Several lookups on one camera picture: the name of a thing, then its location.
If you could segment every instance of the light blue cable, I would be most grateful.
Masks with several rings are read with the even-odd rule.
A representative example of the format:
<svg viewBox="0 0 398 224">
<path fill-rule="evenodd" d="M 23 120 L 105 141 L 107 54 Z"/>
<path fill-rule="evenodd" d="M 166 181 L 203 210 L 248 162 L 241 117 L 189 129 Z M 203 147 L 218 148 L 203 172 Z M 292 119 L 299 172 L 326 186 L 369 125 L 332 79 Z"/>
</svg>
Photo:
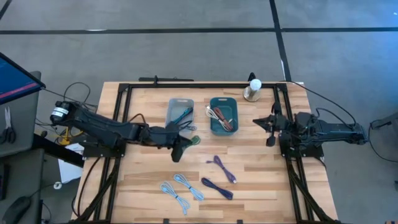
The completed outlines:
<svg viewBox="0 0 398 224">
<path fill-rule="evenodd" d="M 181 184 L 185 185 L 186 187 L 188 187 L 188 189 L 192 192 L 193 196 L 194 196 L 197 200 L 201 201 L 201 200 L 205 199 L 205 196 L 203 195 L 203 193 L 200 192 L 200 191 L 197 190 L 197 189 L 194 189 L 194 188 L 189 184 L 187 178 L 185 178 L 184 175 L 182 175 L 182 174 L 175 174 L 175 175 L 174 175 L 174 180 L 177 181 L 178 183 L 181 183 Z"/>
<path fill-rule="evenodd" d="M 189 204 L 189 202 L 187 200 L 185 200 L 184 198 L 179 197 L 174 189 L 173 186 L 165 181 L 160 185 L 160 189 L 162 189 L 163 192 L 175 197 L 175 199 L 177 199 L 177 201 L 180 203 L 181 207 L 182 207 L 182 212 L 184 213 L 184 215 L 187 214 L 187 209 L 191 207 L 191 205 Z"/>
</svg>

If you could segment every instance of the plastic bin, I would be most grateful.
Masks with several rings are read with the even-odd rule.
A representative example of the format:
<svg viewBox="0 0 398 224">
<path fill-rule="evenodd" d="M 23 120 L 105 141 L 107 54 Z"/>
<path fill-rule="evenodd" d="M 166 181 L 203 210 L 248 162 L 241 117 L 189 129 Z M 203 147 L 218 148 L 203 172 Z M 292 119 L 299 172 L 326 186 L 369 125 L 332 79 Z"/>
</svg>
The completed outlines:
<svg viewBox="0 0 398 224">
<path fill-rule="evenodd" d="M 183 98 L 171 98 L 169 100 L 169 108 L 167 108 L 167 116 L 166 116 L 166 123 L 167 126 L 171 121 L 177 119 L 181 116 L 184 111 L 188 108 L 193 108 L 194 102 L 191 99 L 183 99 Z M 184 117 L 179 124 L 182 124 L 186 121 L 192 121 L 189 126 L 194 126 L 193 123 L 193 112 L 188 114 L 188 116 Z M 183 129 L 180 131 L 180 135 L 184 137 L 188 137 L 191 135 L 192 131 L 189 129 Z"/>
<path fill-rule="evenodd" d="M 233 127 L 232 131 L 226 131 L 220 122 L 216 119 L 210 118 L 210 129 L 211 132 L 218 136 L 230 136 L 233 135 L 239 129 L 238 121 L 238 104 L 236 100 L 231 97 L 214 97 L 210 100 L 210 108 L 218 107 L 223 113 L 225 119 L 231 121 Z"/>
</svg>

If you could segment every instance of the wooden tabletop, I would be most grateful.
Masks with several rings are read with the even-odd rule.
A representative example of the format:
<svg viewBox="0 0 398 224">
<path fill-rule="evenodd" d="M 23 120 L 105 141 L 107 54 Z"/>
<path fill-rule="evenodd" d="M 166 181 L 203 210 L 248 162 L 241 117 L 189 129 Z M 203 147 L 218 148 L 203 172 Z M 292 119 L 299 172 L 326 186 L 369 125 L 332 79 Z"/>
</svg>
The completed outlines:
<svg viewBox="0 0 398 224">
<path fill-rule="evenodd" d="M 98 114 L 112 118 L 118 85 L 117 82 L 104 83 Z M 288 89 L 293 113 L 309 112 L 305 90 L 293 84 L 288 84 Z M 232 136 L 215 136 L 210 131 L 205 105 L 217 96 L 233 97 L 238 102 L 239 130 Z M 260 100 L 250 103 L 243 98 L 243 89 L 133 89 L 128 118 L 142 113 L 149 125 L 164 126 L 171 98 L 194 100 L 194 123 L 198 129 L 193 134 L 201 138 L 201 143 L 189 147 L 179 163 L 172 162 L 171 150 L 166 148 L 159 150 L 128 145 L 119 170 L 112 223 L 162 223 L 164 218 L 169 218 L 171 223 L 236 223 L 238 219 L 244 223 L 295 223 L 286 164 L 280 155 L 279 145 L 266 147 L 269 134 L 252 122 L 255 118 L 270 114 L 274 103 L 272 90 L 262 89 Z M 123 115 L 123 105 L 119 121 Z M 236 176 L 237 184 L 230 184 L 216 164 L 206 164 L 214 155 L 219 155 L 225 167 Z M 91 158 L 85 162 L 78 194 L 94 161 Z M 103 161 L 101 159 L 97 163 L 88 178 L 81 203 L 82 211 L 98 191 Z M 313 158 L 304 158 L 303 162 L 310 193 L 326 214 L 337 218 L 325 168 Z M 184 185 L 173 180 L 175 174 L 183 174 L 194 188 L 203 192 L 205 200 L 195 200 Z M 226 200 L 217 191 L 205 187 L 200 182 L 202 177 L 232 191 L 233 200 Z M 160 190 L 160 184 L 165 180 L 173 185 L 180 197 L 189 201 L 191 208 L 187 210 L 187 215 L 183 214 L 175 198 Z M 105 198 L 102 218 L 105 216 L 108 194 Z M 299 198 L 305 218 L 301 194 Z"/>
</svg>

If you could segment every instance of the monitor screen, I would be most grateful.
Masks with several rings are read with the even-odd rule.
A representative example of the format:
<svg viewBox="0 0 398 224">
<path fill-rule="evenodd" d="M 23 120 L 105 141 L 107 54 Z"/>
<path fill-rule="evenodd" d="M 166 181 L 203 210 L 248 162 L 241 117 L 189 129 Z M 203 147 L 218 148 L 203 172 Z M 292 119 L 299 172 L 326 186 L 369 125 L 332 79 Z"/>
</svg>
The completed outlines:
<svg viewBox="0 0 398 224">
<path fill-rule="evenodd" d="M 30 93 L 44 85 L 29 72 L 0 54 L 0 105 Z"/>
</svg>

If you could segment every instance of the teal plastic bin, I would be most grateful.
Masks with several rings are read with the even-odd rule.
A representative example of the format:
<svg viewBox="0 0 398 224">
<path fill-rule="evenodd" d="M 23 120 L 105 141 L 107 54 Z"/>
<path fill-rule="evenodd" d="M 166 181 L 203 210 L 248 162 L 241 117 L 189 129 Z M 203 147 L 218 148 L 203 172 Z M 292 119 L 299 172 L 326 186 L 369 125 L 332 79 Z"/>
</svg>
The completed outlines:
<svg viewBox="0 0 398 224">
<path fill-rule="evenodd" d="M 216 119 L 210 118 L 211 132 L 218 136 L 233 135 L 239 129 L 238 122 L 238 104 L 236 100 L 231 97 L 214 97 L 210 100 L 210 108 L 218 107 L 223 113 L 225 119 L 228 121 L 232 118 L 230 124 L 233 127 L 232 131 L 226 131 L 220 122 Z"/>
</svg>

